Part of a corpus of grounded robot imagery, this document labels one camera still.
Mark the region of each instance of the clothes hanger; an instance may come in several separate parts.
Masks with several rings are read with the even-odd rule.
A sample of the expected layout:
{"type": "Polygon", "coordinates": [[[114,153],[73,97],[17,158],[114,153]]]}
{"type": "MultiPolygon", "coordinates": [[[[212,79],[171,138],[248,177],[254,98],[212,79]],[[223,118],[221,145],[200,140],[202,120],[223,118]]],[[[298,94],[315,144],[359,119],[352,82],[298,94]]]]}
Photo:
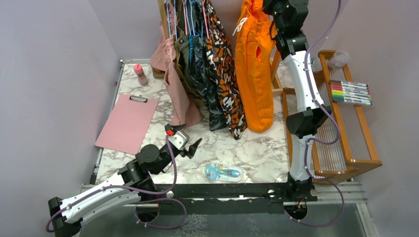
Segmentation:
{"type": "Polygon", "coordinates": [[[192,23],[192,33],[195,35],[195,26],[194,26],[194,17],[192,16],[192,1],[189,0],[189,8],[191,9],[191,23],[192,23]]]}
{"type": "Polygon", "coordinates": [[[183,0],[183,19],[185,20],[185,34],[188,35],[188,27],[189,27],[189,20],[186,20],[188,18],[186,14],[186,5],[185,0],[183,0]]]}
{"type": "Polygon", "coordinates": [[[205,14],[205,7],[204,7],[205,0],[201,0],[201,2],[202,2],[202,12],[204,13],[205,29],[207,30],[206,31],[206,33],[207,33],[207,39],[209,39],[210,38],[210,35],[208,33],[207,16],[205,14]]]}
{"type": "Polygon", "coordinates": [[[168,14],[167,20],[168,20],[168,26],[169,26],[169,35],[171,37],[171,30],[170,30],[170,15],[169,15],[169,2],[166,0],[166,12],[168,14]]]}
{"type": "Polygon", "coordinates": [[[174,31],[175,31],[175,35],[176,35],[175,40],[177,40],[177,20],[176,20],[177,11],[176,11],[176,0],[173,0],[173,6],[174,6],[174,25],[175,25],[174,31]]]}

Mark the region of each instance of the pink bottle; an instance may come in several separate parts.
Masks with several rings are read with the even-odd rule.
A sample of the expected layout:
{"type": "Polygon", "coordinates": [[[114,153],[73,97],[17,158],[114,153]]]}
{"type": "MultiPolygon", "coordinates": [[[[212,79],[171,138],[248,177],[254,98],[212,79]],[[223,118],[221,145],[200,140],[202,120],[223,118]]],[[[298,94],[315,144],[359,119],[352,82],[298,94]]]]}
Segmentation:
{"type": "Polygon", "coordinates": [[[138,81],[141,85],[145,85],[148,83],[148,79],[144,75],[144,70],[141,65],[137,64],[134,66],[134,72],[137,74],[138,81]]]}

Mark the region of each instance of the purple wall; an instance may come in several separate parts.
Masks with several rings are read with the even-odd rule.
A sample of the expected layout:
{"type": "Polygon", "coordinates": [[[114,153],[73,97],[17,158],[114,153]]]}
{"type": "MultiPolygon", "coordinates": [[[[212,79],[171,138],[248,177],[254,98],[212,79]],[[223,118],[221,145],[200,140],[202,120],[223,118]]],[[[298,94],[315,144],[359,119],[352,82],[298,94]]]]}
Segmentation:
{"type": "MultiPolygon", "coordinates": [[[[345,5],[349,0],[342,0],[345,5]]],[[[160,38],[160,12],[157,0],[89,0],[103,25],[114,50],[122,59],[150,58],[160,38]]],[[[232,36],[240,17],[243,0],[212,0],[234,48],[232,36]]],[[[335,14],[337,1],[309,1],[309,15],[303,30],[313,43],[329,26],[335,14]]],[[[313,50],[313,55],[322,43],[313,50]]]]}
{"type": "Polygon", "coordinates": [[[89,181],[116,56],[86,0],[0,1],[0,236],[45,237],[89,181]]]}
{"type": "Polygon", "coordinates": [[[417,236],[419,1],[352,0],[324,49],[346,50],[354,80],[371,86],[364,111],[382,167],[360,180],[381,237],[417,236]]]}

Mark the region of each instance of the marker set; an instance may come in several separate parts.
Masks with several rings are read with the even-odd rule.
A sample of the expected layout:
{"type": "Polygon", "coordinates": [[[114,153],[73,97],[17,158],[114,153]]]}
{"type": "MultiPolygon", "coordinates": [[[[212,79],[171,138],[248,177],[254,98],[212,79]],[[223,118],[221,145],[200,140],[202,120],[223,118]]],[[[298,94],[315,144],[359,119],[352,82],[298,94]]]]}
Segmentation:
{"type": "Polygon", "coordinates": [[[373,105],[368,84],[330,80],[332,100],[356,105],[373,105]]]}

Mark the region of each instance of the pink clothing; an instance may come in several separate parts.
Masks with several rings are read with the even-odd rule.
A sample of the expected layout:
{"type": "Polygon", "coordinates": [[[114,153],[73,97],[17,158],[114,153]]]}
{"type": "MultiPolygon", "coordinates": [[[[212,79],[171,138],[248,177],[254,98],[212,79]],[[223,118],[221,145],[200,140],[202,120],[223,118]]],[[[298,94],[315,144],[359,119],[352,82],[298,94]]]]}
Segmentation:
{"type": "Polygon", "coordinates": [[[192,96],[186,94],[182,82],[174,68],[174,60],[176,59],[176,51],[173,46],[173,38],[164,39],[163,26],[160,22],[162,36],[160,37],[159,46],[151,57],[150,65],[161,71],[165,71],[166,90],[172,100],[174,115],[170,121],[171,125],[186,124],[191,127],[199,123],[204,116],[199,111],[192,96]]]}

